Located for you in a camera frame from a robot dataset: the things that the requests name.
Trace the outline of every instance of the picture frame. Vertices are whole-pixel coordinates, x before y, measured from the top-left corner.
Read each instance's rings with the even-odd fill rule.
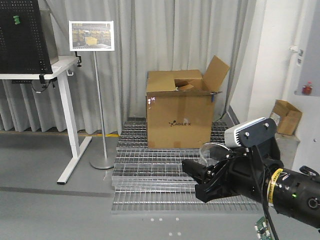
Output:
[[[69,21],[72,52],[114,51],[114,21]]]

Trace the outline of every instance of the sign stand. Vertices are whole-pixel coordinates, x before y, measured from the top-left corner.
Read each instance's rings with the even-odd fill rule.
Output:
[[[97,87],[98,97],[99,97],[99,108],[100,108],[100,118],[101,118],[101,131],[102,131],[104,159],[94,158],[90,161],[90,165],[92,167],[94,167],[95,169],[111,169],[114,167],[114,164],[112,161],[110,161],[108,159],[108,156],[107,156],[105,120],[104,120],[104,111],[102,108],[102,98],[101,98],[100,81],[99,81],[99,73],[98,73],[98,61],[97,61],[97,52],[96,51],[93,52],[93,61],[94,61],[96,87]]]
[[[92,159],[90,161],[90,165],[95,169],[111,169],[114,167],[114,159],[108,159],[107,156],[106,131],[100,90],[97,52],[115,50],[114,22],[69,21],[69,44],[70,51],[93,52],[95,79],[99,98],[104,158]]]

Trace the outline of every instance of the desk leg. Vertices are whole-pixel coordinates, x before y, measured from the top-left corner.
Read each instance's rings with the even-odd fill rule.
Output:
[[[69,141],[70,141],[70,146],[72,151],[72,159],[70,160],[69,164],[66,166],[62,175],[57,181],[58,184],[64,185],[67,183],[68,178],[70,177],[71,173],[73,172],[77,163],[79,162],[80,158],[85,152],[92,137],[87,136],[82,141],[82,144],[79,146],[79,138],[77,133],[74,108],[72,106],[72,101],[71,101],[71,94],[69,89],[67,73],[63,72],[57,78],[58,78],[59,91],[60,91],[61,101],[63,106],[64,118],[66,122],[66,127],[68,131],[68,136],[69,136]]]

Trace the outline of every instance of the robotic arm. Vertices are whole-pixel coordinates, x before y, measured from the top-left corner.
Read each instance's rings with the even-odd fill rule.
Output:
[[[270,204],[277,213],[320,229],[320,176],[307,166],[301,173],[284,168],[276,129],[264,117],[229,128],[225,157],[210,166],[183,160],[182,170],[196,180],[195,195],[205,203],[244,195],[262,203],[264,211]]]

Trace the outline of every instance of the gray panel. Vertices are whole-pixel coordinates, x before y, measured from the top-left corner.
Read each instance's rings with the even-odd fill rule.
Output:
[[[299,53],[302,57],[302,69],[296,95],[303,96],[320,96],[320,2],[316,1],[315,12],[313,16],[312,26],[310,30],[307,47],[303,53]],[[312,92],[310,95],[302,94],[303,86],[308,81],[312,82]]]

